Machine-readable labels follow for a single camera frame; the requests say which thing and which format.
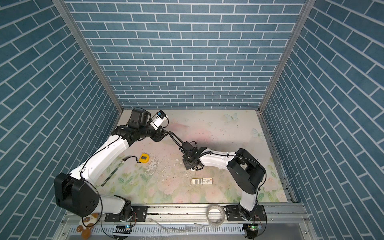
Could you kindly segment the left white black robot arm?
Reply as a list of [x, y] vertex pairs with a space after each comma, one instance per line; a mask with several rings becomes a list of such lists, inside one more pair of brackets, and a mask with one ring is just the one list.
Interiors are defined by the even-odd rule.
[[93, 213], [116, 215], [121, 222], [132, 217], [131, 201], [123, 197], [101, 195], [95, 183], [107, 167], [133, 143], [145, 138], [160, 142], [170, 136], [176, 143], [182, 140], [172, 132], [151, 125], [139, 128], [117, 126], [107, 141], [84, 163], [70, 173], [60, 173], [54, 179], [57, 206], [82, 218]]

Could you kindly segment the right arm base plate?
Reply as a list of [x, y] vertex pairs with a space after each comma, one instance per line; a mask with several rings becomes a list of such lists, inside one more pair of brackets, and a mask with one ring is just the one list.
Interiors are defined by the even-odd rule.
[[239, 221], [265, 221], [267, 219], [266, 211], [263, 205], [256, 204], [253, 210], [247, 211], [245, 208], [241, 207], [240, 204], [237, 205], [226, 205], [224, 210], [229, 222], [239, 222]]

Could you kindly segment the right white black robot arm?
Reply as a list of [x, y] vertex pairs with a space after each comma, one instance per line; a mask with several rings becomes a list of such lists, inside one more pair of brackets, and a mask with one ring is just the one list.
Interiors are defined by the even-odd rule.
[[238, 187], [242, 190], [238, 212], [245, 220], [256, 216], [257, 197], [260, 187], [265, 183], [267, 171], [247, 150], [236, 152], [218, 152], [189, 142], [180, 147], [183, 163], [187, 170], [202, 170], [204, 167], [216, 167], [229, 171]]

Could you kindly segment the white staple box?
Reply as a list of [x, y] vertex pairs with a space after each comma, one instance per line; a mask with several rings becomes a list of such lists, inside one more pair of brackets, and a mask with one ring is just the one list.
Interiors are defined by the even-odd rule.
[[212, 185], [213, 179], [212, 178], [193, 178], [191, 180], [192, 185]]

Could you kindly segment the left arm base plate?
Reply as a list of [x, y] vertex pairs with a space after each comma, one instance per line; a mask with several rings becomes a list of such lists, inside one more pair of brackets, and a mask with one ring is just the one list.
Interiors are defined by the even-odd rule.
[[134, 222], [145, 222], [148, 213], [148, 206], [130, 206], [128, 209], [128, 215], [123, 214], [106, 214], [106, 223], [134, 223]]

